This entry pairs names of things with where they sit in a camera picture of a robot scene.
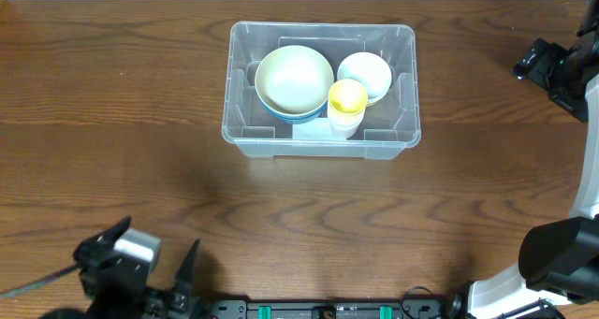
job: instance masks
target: plastic bin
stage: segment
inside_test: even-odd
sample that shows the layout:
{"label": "plastic bin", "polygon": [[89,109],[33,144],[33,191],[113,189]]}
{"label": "plastic bin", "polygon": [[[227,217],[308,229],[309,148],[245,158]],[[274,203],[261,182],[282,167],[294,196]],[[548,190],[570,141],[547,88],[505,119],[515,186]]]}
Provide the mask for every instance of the plastic bin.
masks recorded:
{"label": "plastic bin", "polygon": [[[270,115],[257,97],[256,69],[271,51],[302,45],[322,53],[333,73],[352,53],[372,52],[387,61],[393,82],[387,95],[366,108],[358,131],[336,138],[327,119],[292,125]],[[327,117],[324,110],[321,118]],[[354,156],[393,159],[420,141],[416,38],[401,24],[238,22],[231,29],[223,138],[249,157]]]}

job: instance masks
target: black wire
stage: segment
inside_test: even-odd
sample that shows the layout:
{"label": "black wire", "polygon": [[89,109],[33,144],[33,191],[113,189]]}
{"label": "black wire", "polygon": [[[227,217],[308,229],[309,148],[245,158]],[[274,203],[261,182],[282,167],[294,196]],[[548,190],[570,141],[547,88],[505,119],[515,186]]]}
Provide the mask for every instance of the black wire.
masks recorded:
{"label": "black wire", "polygon": [[[414,292],[416,290],[422,290],[422,291],[426,291],[428,293],[431,294],[431,296],[434,296],[434,293],[429,290],[428,288],[424,287],[424,286],[414,286],[411,289],[409,289],[400,299],[400,308],[402,309],[402,312],[408,316],[409,319],[416,319],[415,317],[412,316],[412,314],[410,314],[409,311],[407,311],[404,307],[403,307],[403,299],[408,296],[411,292]],[[437,313],[437,315],[435,316],[431,316],[430,319],[437,319],[437,318],[441,318],[441,310],[439,310],[439,313]]]}
{"label": "black wire", "polygon": [[0,299],[8,298],[8,297],[16,297],[18,295],[24,294],[25,292],[36,290],[42,286],[45,286],[49,283],[58,281],[61,277],[66,276],[67,274],[75,271],[79,268],[78,264],[72,265],[68,268],[63,268],[59,271],[56,271],[46,277],[40,278],[37,281],[27,283],[25,285],[15,287],[13,289],[4,291],[0,293]]}

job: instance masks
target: tabletop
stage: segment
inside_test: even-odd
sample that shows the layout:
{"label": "tabletop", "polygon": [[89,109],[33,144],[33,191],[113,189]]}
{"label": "tabletop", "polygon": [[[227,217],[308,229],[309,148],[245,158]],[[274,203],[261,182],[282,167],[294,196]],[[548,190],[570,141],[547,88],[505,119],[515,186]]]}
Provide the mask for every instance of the tabletop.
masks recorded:
{"label": "tabletop", "polygon": [[[567,217],[586,128],[510,68],[569,47],[585,0],[7,0],[0,10],[0,289],[72,263],[126,215],[163,239],[167,287],[196,238],[196,292],[251,299],[446,294]],[[392,161],[249,159],[221,136],[239,21],[403,23],[422,139]],[[0,318],[86,308],[76,275]],[[562,308],[593,317],[599,306]]]}

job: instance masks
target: wood grain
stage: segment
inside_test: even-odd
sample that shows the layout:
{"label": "wood grain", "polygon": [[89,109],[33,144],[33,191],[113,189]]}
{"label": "wood grain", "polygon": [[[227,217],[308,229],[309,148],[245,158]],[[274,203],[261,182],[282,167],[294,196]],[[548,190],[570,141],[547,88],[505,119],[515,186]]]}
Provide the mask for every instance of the wood grain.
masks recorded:
{"label": "wood grain", "polygon": [[[0,13],[0,289],[70,263],[125,215],[164,239],[168,286],[201,238],[197,291],[255,299],[446,293],[511,265],[567,215],[586,125],[516,81],[584,0],[9,0]],[[250,160],[220,133],[238,21],[405,23],[423,139],[391,162]],[[75,276],[0,318],[85,308]],[[591,318],[599,307],[567,307]]]}

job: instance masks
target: black cable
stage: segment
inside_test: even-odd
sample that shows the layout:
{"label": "black cable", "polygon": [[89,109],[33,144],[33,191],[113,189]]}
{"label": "black cable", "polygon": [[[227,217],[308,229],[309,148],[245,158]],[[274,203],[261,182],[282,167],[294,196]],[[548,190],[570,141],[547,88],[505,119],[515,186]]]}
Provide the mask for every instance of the black cable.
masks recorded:
{"label": "black cable", "polygon": [[[407,317],[408,317],[409,319],[416,319],[416,318],[415,318],[415,317],[413,317],[413,316],[412,316],[412,314],[410,314],[410,312],[409,312],[409,311],[407,311],[407,310],[406,310],[406,309],[403,307],[403,299],[404,299],[406,296],[408,296],[408,295],[409,295],[411,292],[414,292],[414,291],[416,291],[416,290],[422,290],[422,291],[426,291],[426,292],[430,293],[430,294],[431,294],[431,296],[434,296],[434,293],[433,293],[431,290],[429,290],[428,288],[424,287],[424,286],[414,286],[414,287],[412,287],[411,289],[409,289],[409,290],[408,290],[408,291],[407,291],[407,292],[406,292],[406,293],[405,293],[405,294],[402,296],[402,298],[400,299],[400,308],[402,309],[402,312],[403,312],[405,315],[407,315]],[[437,313],[437,315],[435,315],[435,316],[431,316],[431,317],[430,317],[430,319],[437,319],[437,318],[441,318],[441,317],[442,317],[442,314],[441,314],[441,312],[439,312],[439,313]]]}
{"label": "black cable", "polygon": [[8,297],[16,297],[18,295],[24,294],[25,292],[36,290],[42,286],[45,286],[49,283],[58,281],[61,277],[66,276],[67,274],[75,271],[79,268],[78,264],[72,265],[68,268],[63,268],[59,271],[56,271],[46,277],[40,278],[37,281],[27,283],[25,285],[15,287],[13,289],[4,291],[0,293],[0,299],[8,298]]}

